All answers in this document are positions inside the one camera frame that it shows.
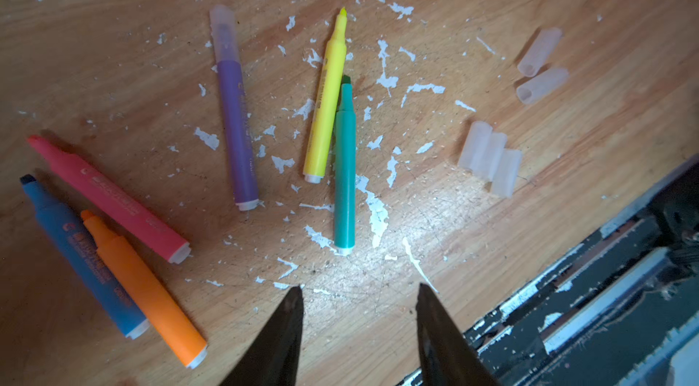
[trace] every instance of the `wooden surface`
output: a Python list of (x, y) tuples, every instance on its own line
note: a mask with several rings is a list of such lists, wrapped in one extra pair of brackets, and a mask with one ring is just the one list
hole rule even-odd
[[(305, 284), (299, 384), (393, 385), (418, 365), (413, 308), (422, 279), (403, 238), (466, 329), (699, 150), (698, 0), (386, 2), (1, 0), (0, 382), (214, 385), (283, 297), (273, 286), (288, 269), (282, 258), (299, 269), (281, 282)], [(394, 2), (413, 6), (412, 15), (397, 19)], [(194, 135), (196, 127), (223, 134), (205, 46), (217, 3), (240, 21), (251, 133), (276, 126), (275, 137), (254, 143), (255, 153), (266, 146), (256, 159), (266, 207), (242, 214), (223, 139), (213, 151)], [(303, 181), (310, 118), (291, 117), (315, 99), (319, 69), (302, 59), (311, 49), (322, 55), (331, 32), (324, 21), (342, 6), (352, 15), (345, 72), (357, 96), (357, 173), (388, 212), (374, 249), (367, 194), (357, 191), (358, 243), (348, 258), (307, 235), (308, 225), (332, 238), (332, 215), (299, 204), (332, 203), (333, 184)], [(549, 61), (567, 67), (570, 81), (525, 107), (514, 93), (516, 59), (547, 26), (564, 30)], [(386, 75), (399, 77), (392, 97), (375, 83), (379, 39), (388, 43)], [(411, 92), (401, 109), (413, 84), (446, 89)], [(456, 168), (473, 120), (494, 124), (524, 153), (512, 199)], [(175, 266), (129, 237), (207, 338), (196, 370), (184, 369), (155, 330), (125, 340), (41, 232), (22, 174), (48, 182), (75, 210), (91, 206), (24, 142), (37, 132), (62, 139), (191, 242), (193, 257)], [(380, 135), (381, 147), (367, 148)], [(394, 146), (402, 154), (389, 188)], [(296, 164), (280, 174), (272, 155)], [(258, 276), (266, 281), (255, 283)]]

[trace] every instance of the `blue highlighter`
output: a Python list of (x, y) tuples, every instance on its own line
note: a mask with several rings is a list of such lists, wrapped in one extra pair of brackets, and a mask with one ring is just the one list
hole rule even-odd
[(83, 221), (33, 176), (27, 174), (20, 182), (34, 204), (36, 220), (119, 330), (127, 338), (142, 335), (150, 322), (97, 255), (97, 247)]

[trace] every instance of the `yellow highlighter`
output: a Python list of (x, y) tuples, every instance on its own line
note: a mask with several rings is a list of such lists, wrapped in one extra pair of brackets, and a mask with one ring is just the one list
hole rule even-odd
[(138, 257), (131, 244), (107, 228), (92, 212), (80, 214), (97, 244), (97, 255), (135, 301), (165, 343), (188, 368), (196, 368), (206, 357), (206, 341)]
[(328, 161), (337, 98), (340, 96), (340, 83), (343, 79), (345, 56), (347, 55), (346, 27), (347, 11), (343, 7), (335, 19), (335, 31), (325, 47), (323, 72), (320, 75), (315, 102), (316, 109), (313, 114), (313, 123), (310, 126), (308, 150), (303, 165), (303, 176), (309, 183), (320, 183), (320, 180), (325, 176), (325, 164)]

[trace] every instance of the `purple highlighter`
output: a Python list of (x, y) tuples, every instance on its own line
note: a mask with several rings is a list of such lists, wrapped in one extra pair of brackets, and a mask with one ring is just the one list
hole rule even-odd
[(236, 206), (240, 211), (252, 210), (259, 203), (259, 192), (248, 131), (245, 89), (242, 87), (236, 17), (225, 5), (212, 8), (210, 17)]

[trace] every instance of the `orange highlighter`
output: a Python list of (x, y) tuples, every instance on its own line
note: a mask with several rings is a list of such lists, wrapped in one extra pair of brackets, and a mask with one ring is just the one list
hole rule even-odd
[(138, 256), (131, 244), (91, 211), (80, 214), (97, 244), (97, 255), (134, 299), (179, 361), (196, 368), (206, 357), (206, 341)]

